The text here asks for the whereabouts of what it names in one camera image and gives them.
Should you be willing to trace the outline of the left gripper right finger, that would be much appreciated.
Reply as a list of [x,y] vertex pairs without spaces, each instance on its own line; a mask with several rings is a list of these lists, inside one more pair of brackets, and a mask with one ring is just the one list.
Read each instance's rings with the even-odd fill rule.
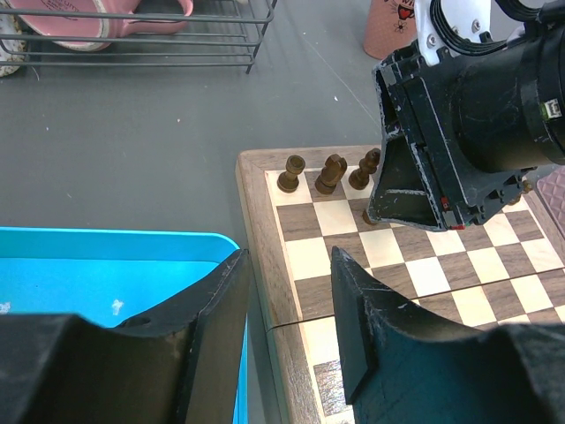
[[492,423],[479,330],[443,318],[333,247],[331,284],[345,400],[357,423]]

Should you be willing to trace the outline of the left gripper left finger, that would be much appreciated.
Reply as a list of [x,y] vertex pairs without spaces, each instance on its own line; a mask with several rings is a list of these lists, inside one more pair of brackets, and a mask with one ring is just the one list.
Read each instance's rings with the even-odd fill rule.
[[188,288],[110,329],[108,423],[231,423],[250,259],[238,249]]

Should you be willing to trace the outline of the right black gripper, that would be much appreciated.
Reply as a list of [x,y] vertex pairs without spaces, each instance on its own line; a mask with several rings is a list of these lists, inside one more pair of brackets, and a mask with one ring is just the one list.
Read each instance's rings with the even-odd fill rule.
[[382,146],[367,213],[375,223],[462,230],[491,219],[543,163],[519,58],[430,68],[411,44],[373,70]]

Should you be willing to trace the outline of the dark pawn chess piece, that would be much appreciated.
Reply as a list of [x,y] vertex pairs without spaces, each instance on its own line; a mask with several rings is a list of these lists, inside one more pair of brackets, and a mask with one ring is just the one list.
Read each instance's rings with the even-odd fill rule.
[[364,209],[364,210],[363,210],[362,218],[363,218],[364,222],[365,222],[367,225],[371,225],[371,226],[374,226],[374,225],[375,225],[375,222],[373,222],[373,221],[370,219],[370,217],[369,217],[369,215],[368,215],[368,213],[367,213],[367,209]]

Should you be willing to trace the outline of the dark bishop chess piece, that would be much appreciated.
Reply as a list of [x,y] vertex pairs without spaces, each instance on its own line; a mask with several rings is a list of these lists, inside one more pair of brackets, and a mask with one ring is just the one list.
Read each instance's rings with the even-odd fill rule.
[[377,171],[380,162],[380,149],[372,148],[359,161],[358,168],[349,176],[349,184],[356,190],[363,190],[369,184],[370,177]]

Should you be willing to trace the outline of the dark knight chess piece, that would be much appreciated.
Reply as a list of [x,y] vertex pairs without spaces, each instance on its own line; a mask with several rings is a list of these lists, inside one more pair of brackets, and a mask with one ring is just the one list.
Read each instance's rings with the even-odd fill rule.
[[321,194],[333,193],[346,170],[347,162],[344,157],[338,154],[330,155],[325,161],[320,175],[315,180],[316,190]]

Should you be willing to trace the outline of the dark rook chess piece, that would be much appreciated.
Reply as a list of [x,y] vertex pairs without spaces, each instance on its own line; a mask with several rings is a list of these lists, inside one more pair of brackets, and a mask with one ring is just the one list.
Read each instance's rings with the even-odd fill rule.
[[305,168],[305,160],[300,155],[290,155],[285,164],[285,171],[277,179],[278,188],[284,193],[293,193],[297,190],[298,176]]

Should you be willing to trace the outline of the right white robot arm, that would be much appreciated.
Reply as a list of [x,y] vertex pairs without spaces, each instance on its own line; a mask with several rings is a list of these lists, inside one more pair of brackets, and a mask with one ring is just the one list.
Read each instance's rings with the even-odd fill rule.
[[486,223],[527,172],[564,162],[564,4],[418,1],[416,39],[374,67],[382,145],[365,216],[427,231]]

